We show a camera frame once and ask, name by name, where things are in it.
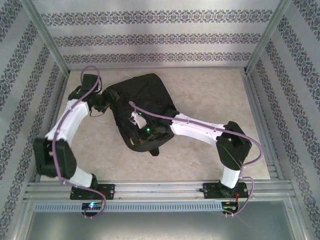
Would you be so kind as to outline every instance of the enclosure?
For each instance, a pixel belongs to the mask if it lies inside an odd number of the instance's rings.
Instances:
[[[0,239],[320,239],[319,0],[0,4]],[[33,143],[88,65],[103,88],[155,73],[181,113],[256,139],[264,157],[243,171],[255,181],[245,210],[225,218],[224,200],[199,191],[222,175],[215,147],[176,135],[159,156],[134,152],[107,110],[71,145],[82,169],[115,184],[106,213],[82,219],[85,201],[37,174]]]

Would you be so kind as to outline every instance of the marble floor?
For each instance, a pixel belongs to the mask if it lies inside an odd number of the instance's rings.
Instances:
[[[181,113],[215,124],[237,122],[246,135],[258,140],[238,69],[105,70],[101,72],[103,88],[149,73],[155,73],[162,79]],[[66,107],[68,95],[79,84],[80,71],[72,71],[60,114]],[[71,149],[80,168],[105,181],[218,180],[223,170],[217,149],[190,137],[176,135],[160,147],[157,157],[149,152],[130,150],[118,131],[111,110],[100,117],[85,117],[73,138]],[[252,160],[258,153],[258,148],[253,146],[246,161]],[[254,179],[270,178],[264,159],[248,166],[243,175]]]

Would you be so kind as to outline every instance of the patterned wallpaper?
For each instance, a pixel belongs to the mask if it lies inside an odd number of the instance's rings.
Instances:
[[[29,180],[32,144],[53,123],[64,74],[21,3],[0,0],[0,240],[10,237]]]
[[[69,68],[245,67],[279,0],[35,0]]]
[[[251,72],[282,171],[320,239],[320,6],[293,0]]]

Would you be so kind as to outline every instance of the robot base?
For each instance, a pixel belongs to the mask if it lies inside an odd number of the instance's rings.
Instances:
[[[230,199],[236,198],[236,194],[239,198],[248,197],[247,185],[244,182],[238,182],[234,188],[228,188],[220,182],[206,182],[199,191],[204,194],[205,199]]]
[[[113,200],[115,195],[115,185],[114,184],[98,184],[97,191],[102,193],[107,200]],[[70,193],[71,200],[102,200],[101,195],[94,193],[92,191],[80,189],[77,187],[72,187]]]

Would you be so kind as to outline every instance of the black bag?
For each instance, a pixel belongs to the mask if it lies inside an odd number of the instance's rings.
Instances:
[[[128,148],[136,152],[149,151],[153,156],[158,156],[159,147],[174,137],[170,129],[171,121],[139,112],[147,121],[147,125],[139,129],[130,121],[134,108],[129,101],[151,113],[174,117],[179,112],[161,79],[156,74],[146,74],[111,85],[107,90],[119,96],[110,108]]]

